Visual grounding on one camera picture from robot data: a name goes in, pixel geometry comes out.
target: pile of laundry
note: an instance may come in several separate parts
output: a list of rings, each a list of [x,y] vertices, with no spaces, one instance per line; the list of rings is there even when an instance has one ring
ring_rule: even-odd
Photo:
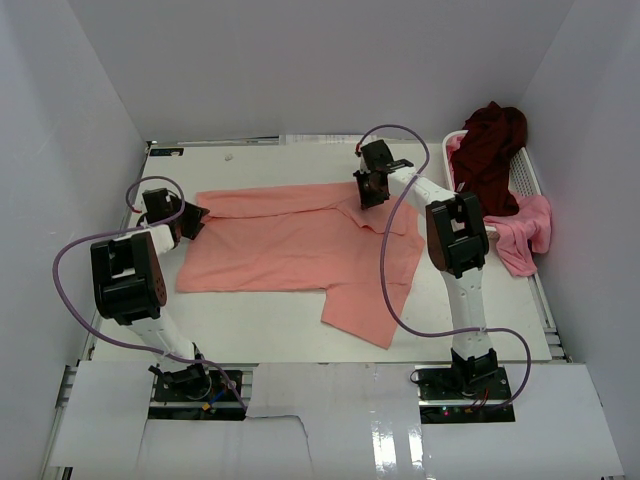
[[[496,247],[509,272],[533,275],[532,252],[549,250],[551,206],[542,195],[509,190],[511,158],[526,144],[527,119],[517,108],[491,102],[474,112],[464,129],[465,135],[447,145],[455,190],[480,200],[485,224],[500,235]]]

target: pink shirt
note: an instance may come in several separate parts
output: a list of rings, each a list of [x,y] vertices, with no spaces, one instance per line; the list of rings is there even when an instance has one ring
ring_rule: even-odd
[[[355,183],[198,193],[211,213],[178,274],[180,292],[326,290],[322,321],[388,348],[396,323],[380,288],[382,234],[395,199],[360,209]],[[394,219],[386,275],[394,307],[411,290],[424,240],[418,213]]]

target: pink towel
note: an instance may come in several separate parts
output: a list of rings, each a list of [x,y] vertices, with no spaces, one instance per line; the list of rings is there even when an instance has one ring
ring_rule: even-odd
[[[355,183],[199,193],[209,221],[189,244],[180,292],[324,289],[322,321],[383,348],[396,323],[380,288],[382,234],[395,199],[360,209]],[[386,258],[387,282],[401,310],[424,240],[418,213],[403,204]]]
[[[446,145],[447,157],[460,148],[464,134],[449,139]],[[449,162],[451,178],[453,167]],[[496,244],[498,255],[511,275],[528,277],[538,271],[533,263],[531,250],[535,253],[546,253],[551,243],[551,206],[542,195],[523,197],[511,192],[518,202],[520,211],[509,217],[484,217],[486,225],[496,228],[500,239]]]

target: clothing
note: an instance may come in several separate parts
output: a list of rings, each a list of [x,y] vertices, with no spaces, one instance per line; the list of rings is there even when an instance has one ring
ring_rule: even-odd
[[[354,182],[205,192],[197,202],[210,213],[189,244],[178,291],[324,289],[323,322],[389,347],[396,323],[382,297],[379,258],[394,199],[363,211]],[[424,248],[417,217],[403,204],[389,238],[386,275],[397,309]]]
[[[511,158],[525,146],[527,119],[517,108],[491,102],[474,112],[464,128],[468,132],[451,156],[456,191],[473,192],[484,215],[515,215],[509,169]]]
[[[551,243],[551,206],[542,195],[523,197],[517,193],[520,211],[511,217],[484,217],[487,225],[496,227],[500,238],[496,243],[498,255],[511,275],[528,277],[538,270],[531,250],[549,251]]]

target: blue wire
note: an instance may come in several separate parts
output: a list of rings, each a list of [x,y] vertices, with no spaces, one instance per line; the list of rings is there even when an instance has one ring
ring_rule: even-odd
[[[209,402],[209,405],[213,405],[214,403],[216,403],[218,400],[220,400],[220,398],[222,398],[223,395],[224,395],[224,390],[222,390],[215,397],[213,397],[213,400]]]

